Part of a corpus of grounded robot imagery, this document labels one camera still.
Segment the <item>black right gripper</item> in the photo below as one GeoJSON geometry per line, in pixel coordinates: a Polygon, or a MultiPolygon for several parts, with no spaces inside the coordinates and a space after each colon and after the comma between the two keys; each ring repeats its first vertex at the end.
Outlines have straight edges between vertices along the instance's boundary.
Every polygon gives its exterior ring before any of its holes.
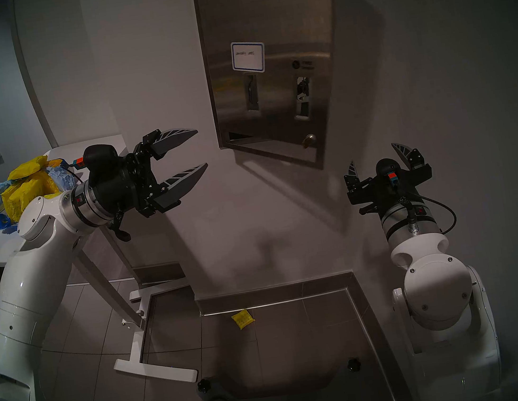
{"type": "Polygon", "coordinates": [[[359,209],[361,215],[387,212],[393,206],[398,205],[401,198],[409,201],[423,201],[416,188],[419,184],[432,178],[431,166],[425,164],[425,160],[417,148],[396,142],[391,146],[409,171],[400,169],[360,181],[354,162],[351,161],[348,171],[343,177],[351,205],[363,205],[359,209]]]}

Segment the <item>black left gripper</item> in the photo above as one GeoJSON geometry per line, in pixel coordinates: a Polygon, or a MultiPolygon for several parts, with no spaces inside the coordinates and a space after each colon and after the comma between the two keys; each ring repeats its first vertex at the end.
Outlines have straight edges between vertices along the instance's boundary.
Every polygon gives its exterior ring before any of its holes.
{"type": "Polygon", "coordinates": [[[182,197],[194,188],[208,163],[179,172],[158,184],[150,160],[162,159],[197,133],[197,129],[190,128],[154,130],[125,156],[119,156],[114,147],[88,150],[95,199],[113,215],[114,223],[121,222],[132,209],[148,218],[156,211],[163,213],[181,205],[182,197]]]}

